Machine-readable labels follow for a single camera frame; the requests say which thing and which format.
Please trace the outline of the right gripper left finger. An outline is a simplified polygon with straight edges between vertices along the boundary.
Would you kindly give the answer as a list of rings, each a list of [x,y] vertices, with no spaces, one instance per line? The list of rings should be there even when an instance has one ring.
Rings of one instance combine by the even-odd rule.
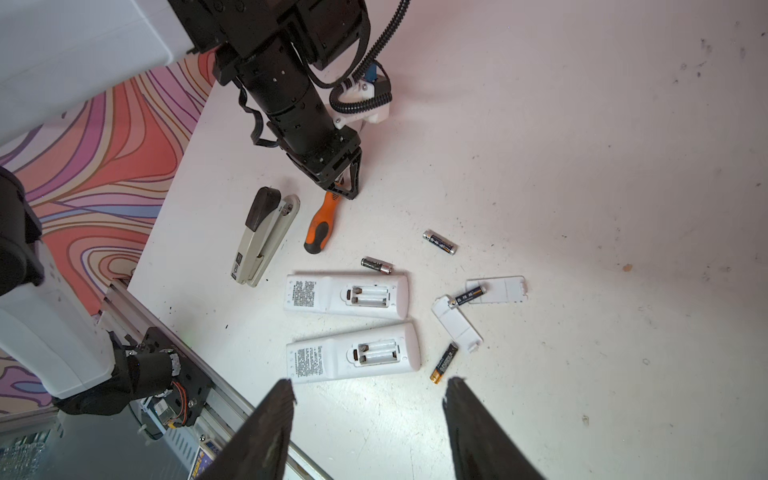
[[[199,479],[282,479],[294,405],[291,381],[279,380]]]

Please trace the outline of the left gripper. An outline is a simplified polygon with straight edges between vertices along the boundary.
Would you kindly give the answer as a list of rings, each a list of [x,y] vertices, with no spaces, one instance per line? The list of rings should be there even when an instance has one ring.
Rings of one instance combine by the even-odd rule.
[[[360,191],[361,141],[358,133],[333,124],[307,68],[291,44],[273,41],[236,61],[239,103],[254,117],[256,146],[281,148],[318,187],[354,200]],[[341,179],[349,174],[349,186]]]

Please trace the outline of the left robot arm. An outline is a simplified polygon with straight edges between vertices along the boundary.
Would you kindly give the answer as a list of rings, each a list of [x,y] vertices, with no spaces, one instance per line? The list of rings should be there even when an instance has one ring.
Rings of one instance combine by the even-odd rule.
[[[320,188],[357,177],[318,72],[370,62],[362,1],[5,1],[1,5],[1,347],[71,415],[182,392],[175,354],[129,357],[96,321],[105,276],[148,240],[213,84],[251,141]]]

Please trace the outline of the white remote control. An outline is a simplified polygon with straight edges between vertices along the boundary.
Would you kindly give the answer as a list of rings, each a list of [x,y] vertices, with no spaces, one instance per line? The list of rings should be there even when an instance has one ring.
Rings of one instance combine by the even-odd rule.
[[[294,342],[286,346],[292,382],[318,383],[416,372],[419,341],[410,322]]]
[[[295,274],[286,281],[287,311],[405,320],[409,282],[404,275]]]

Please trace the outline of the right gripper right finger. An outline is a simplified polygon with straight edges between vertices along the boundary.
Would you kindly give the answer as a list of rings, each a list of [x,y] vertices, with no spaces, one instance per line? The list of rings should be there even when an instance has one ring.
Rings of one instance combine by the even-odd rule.
[[[457,479],[544,479],[460,377],[443,399]]]

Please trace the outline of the orange handled screwdriver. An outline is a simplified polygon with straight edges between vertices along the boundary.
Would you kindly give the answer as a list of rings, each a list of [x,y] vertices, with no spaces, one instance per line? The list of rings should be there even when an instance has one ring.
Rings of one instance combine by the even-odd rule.
[[[309,254],[319,254],[327,245],[333,232],[337,207],[341,196],[327,192],[323,204],[315,213],[309,224],[304,242],[304,249]]]

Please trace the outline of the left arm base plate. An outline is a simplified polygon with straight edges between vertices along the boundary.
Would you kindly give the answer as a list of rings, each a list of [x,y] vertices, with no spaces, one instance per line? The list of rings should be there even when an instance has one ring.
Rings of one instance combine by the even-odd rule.
[[[170,373],[166,375],[164,368],[160,375],[163,389],[142,398],[142,409],[162,433],[192,427],[206,405],[212,379],[180,340],[159,327],[147,330],[141,347],[142,354],[164,353],[170,358]]]

